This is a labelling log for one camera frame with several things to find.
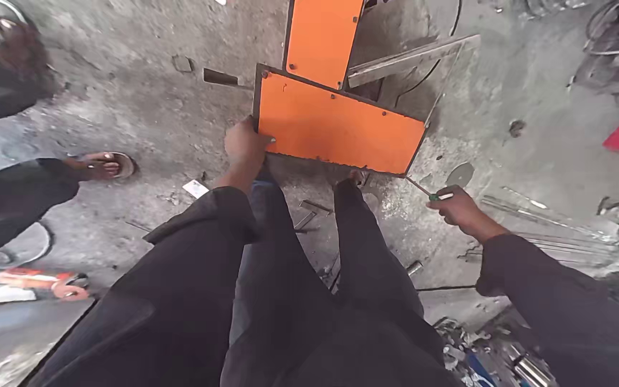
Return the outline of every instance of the orange metal plate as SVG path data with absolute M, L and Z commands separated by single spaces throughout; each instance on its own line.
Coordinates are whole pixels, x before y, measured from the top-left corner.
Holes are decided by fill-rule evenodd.
M 277 139 L 272 153 L 403 174 L 424 123 L 269 73 L 261 79 L 259 133 Z
M 295 0 L 285 70 L 340 89 L 363 1 Z

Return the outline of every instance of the dusty floor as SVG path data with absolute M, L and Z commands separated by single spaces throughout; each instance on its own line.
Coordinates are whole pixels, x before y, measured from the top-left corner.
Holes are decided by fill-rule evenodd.
M 251 112 L 253 95 L 204 83 L 202 69 L 252 85 L 255 63 L 279 67 L 288 2 L 20 3 L 41 31 L 59 91 L 0 120 L 0 169 L 34 157 L 97 150 L 126 152 L 140 165 L 129 180 L 83 184 L 74 200 L 43 220 L 55 243 L 35 266 L 82 271 L 94 288 L 105 288 L 150 248 L 140 239 L 140 227 L 152 229 L 193 201 L 183 184 L 203 174 L 203 182 L 211 183 L 226 169 L 224 130 Z M 471 162 L 476 172 L 468 189 L 477 198 L 492 194 L 526 205 L 501 189 L 509 186 L 577 224 L 613 232 L 612 224 L 593 214 L 602 197 L 619 197 L 619 155 L 600 145 L 619 125 L 619 107 L 609 95 L 567 87 L 583 58 L 584 26 L 597 4 L 531 21 L 504 1 L 460 4 L 457 23 L 459 4 L 451 0 L 391 0 L 360 22 L 357 62 L 398 52 L 408 42 L 445 37 L 454 25 L 456 36 L 481 35 L 477 52 L 461 55 L 452 70 L 412 177 L 435 190 L 453 168 Z M 193 59 L 192 73 L 175 70 L 177 54 Z M 452 58 L 442 61 L 421 87 L 401 97 L 396 110 L 424 120 L 451 64 Z M 387 79 L 384 94 L 391 95 L 380 102 L 392 107 L 394 95 L 430 70 L 423 67 Z M 508 133 L 515 119 L 527 122 L 519 138 Z M 271 162 L 295 220 L 305 215 L 297 207 L 303 199 L 332 207 L 322 165 L 278 156 Z M 425 208 L 426 198 L 412 185 L 373 173 L 365 195 L 403 264 L 424 264 L 413 277 L 417 288 L 475 282 L 479 262 L 457 258 L 474 246 L 471 239 Z M 514 231 L 563 235 L 494 216 Z M 316 230 L 300 235 L 308 258 L 317 270 L 331 268 L 338 252 L 334 219 L 317 219 L 309 227 Z M 585 261 L 578 266 L 587 270 L 593 268 L 590 259 L 574 260 Z M 473 291 L 421 294 L 428 320 L 451 315 L 473 326 L 508 303 Z

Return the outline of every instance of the screwdriver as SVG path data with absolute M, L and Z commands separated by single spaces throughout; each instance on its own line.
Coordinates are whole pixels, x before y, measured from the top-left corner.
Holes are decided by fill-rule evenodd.
M 450 199 L 450 198 L 453 197 L 452 193 L 446 193 L 446 194 L 441 195 L 441 196 L 438 196 L 435 193 L 429 193 L 429 191 L 425 190 L 421 185 L 418 185 L 414 180 L 410 179 L 409 176 L 405 176 L 405 178 L 407 179 L 407 181 L 409 181 L 412 184 L 414 184 L 415 187 L 419 188 L 420 191 L 424 192 L 429 197 L 429 201 L 431 201 L 431 202 L 435 202 L 435 201 L 438 201 L 438 200 Z

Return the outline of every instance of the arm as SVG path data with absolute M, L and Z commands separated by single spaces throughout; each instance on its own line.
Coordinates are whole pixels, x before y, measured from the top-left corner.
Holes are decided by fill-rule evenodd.
M 532 327 L 563 387 L 619 386 L 619 304 L 596 280 L 564 267 L 495 223 L 459 187 L 431 202 L 448 224 L 484 245 L 477 291 L 506 294 Z
M 229 172 L 145 237 L 154 248 L 111 287 L 29 386 L 219 385 L 241 254 L 254 239 L 244 190 L 267 143 L 247 121 L 228 132 Z M 239 163 L 245 168 L 236 168 Z

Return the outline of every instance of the concrete floor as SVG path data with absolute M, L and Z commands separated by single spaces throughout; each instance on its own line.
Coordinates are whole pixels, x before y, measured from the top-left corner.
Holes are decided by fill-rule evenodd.
M 34 266 L 82 271 L 93 288 L 107 288 L 150 248 L 140 239 L 144 231 L 129 223 L 156 227 L 193 202 L 183 184 L 203 173 L 203 182 L 211 183 L 225 171 L 224 130 L 251 112 L 253 95 L 204 83 L 202 69 L 236 75 L 252 85 L 255 63 L 279 67 L 288 2 L 20 3 L 39 26 L 59 91 L 0 120 L 0 169 L 34 157 L 99 150 L 134 157 L 140 166 L 136 176 L 84 183 L 75 199 L 53 208 L 43 220 L 55 243 Z M 470 162 L 476 169 L 468 187 L 474 197 L 492 194 L 526 205 L 501 189 L 509 186 L 576 224 L 612 233 L 613 224 L 593 214 L 602 197 L 619 197 L 619 155 L 600 145 L 619 125 L 619 107 L 609 95 L 566 87 L 583 58 L 584 26 L 597 4 L 528 21 L 502 0 L 461 3 L 455 35 L 480 34 L 482 44 L 458 58 L 412 177 L 435 191 L 453 168 Z M 378 5 L 360 22 L 352 60 L 445 37 L 456 13 L 457 2 L 450 0 Z M 366 28 L 367 23 L 381 28 Z M 193 59 L 193 73 L 174 69 L 171 57 L 177 54 Z M 400 99 L 396 110 L 424 120 L 451 64 L 452 58 L 443 60 L 421 87 Z M 391 104 L 400 90 L 417 83 L 429 70 L 422 67 L 387 79 L 380 103 Z M 508 133 L 514 119 L 527 122 L 519 138 Z M 295 220 L 305 215 L 297 207 L 303 199 L 333 207 L 330 183 L 345 172 L 342 168 L 270 159 Z M 415 187 L 373 173 L 365 195 L 403 265 L 416 259 L 424 264 L 413 277 L 417 288 L 474 284 L 479 262 L 457 258 L 474 246 L 471 238 L 428 210 Z M 564 235 L 493 215 L 514 231 Z M 313 220 L 308 227 L 315 231 L 299 235 L 307 257 L 317 270 L 331 268 L 338 252 L 334 218 Z M 450 315 L 470 326 L 508 304 L 473 291 L 421 294 L 427 320 Z

